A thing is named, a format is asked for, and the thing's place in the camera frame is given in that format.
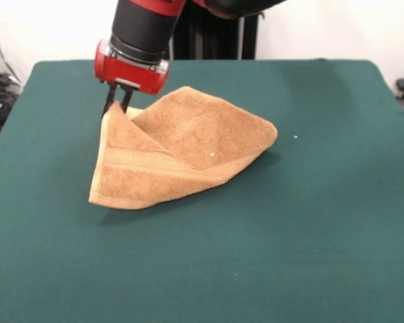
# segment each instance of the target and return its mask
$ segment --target towel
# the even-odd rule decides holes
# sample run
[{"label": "towel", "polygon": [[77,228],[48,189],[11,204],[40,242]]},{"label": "towel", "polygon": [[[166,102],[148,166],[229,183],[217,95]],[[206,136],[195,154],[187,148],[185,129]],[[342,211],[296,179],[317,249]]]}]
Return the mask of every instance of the towel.
[{"label": "towel", "polygon": [[228,182],[277,139],[275,126],[191,87],[145,110],[118,102],[102,118],[89,202],[143,209]]}]

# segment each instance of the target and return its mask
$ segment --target green felt tablecloth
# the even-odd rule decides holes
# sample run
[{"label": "green felt tablecloth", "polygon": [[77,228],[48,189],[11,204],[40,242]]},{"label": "green felt tablecloth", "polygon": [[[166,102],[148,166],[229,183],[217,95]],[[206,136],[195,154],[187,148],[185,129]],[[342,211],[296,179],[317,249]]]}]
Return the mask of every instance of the green felt tablecloth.
[{"label": "green felt tablecloth", "polygon": [[[173,62],[273,122],[228,184],[91,205],[107,88],[39,63],[0,137],[0,323],[404,323],[404,111],[366,61]],[[132,105],[155,98],[135,94]]]}]

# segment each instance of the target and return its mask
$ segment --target table surface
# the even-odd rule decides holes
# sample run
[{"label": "table surface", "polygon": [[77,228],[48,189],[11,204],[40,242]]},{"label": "table surface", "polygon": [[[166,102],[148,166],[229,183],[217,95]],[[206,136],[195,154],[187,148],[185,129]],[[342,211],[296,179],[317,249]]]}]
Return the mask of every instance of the table surface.
[{"label": "table surface", "polygon": [[[39,63],[0,137],[0,323],[404,322],[404,111],[367,61],[172,62],[272,121],[219,188],[88,203],[106,86]],[[155,98],[135,94],[143,108]]]}]

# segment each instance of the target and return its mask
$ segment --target white wall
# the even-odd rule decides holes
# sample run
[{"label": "white wall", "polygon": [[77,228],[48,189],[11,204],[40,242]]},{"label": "white wall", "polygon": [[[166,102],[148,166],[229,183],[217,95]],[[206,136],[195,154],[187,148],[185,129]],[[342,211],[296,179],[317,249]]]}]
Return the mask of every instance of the white wall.
[{"label": "white wall", "polygon": [[[116,0],[86,4],[0,0],[0,41],[23,80],[36,61],[94,58]],[[404,76],[404,0],[287,0],[266,11],[259,30],[258,59],[370,59],[389,85]]]},{"label": "white wall", "polygon": [[370,59],[404,77],[404,0],[289,0],[261,21],[258,59]]}]

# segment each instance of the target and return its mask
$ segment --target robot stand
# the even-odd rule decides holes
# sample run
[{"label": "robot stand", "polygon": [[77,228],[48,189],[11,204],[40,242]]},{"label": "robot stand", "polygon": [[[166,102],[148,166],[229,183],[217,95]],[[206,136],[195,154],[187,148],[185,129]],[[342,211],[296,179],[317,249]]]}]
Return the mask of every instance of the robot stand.
[{"label": "robot stand", "polygon": [[259,15],[224,20],[187,1],[166,59],[255,59]]}]

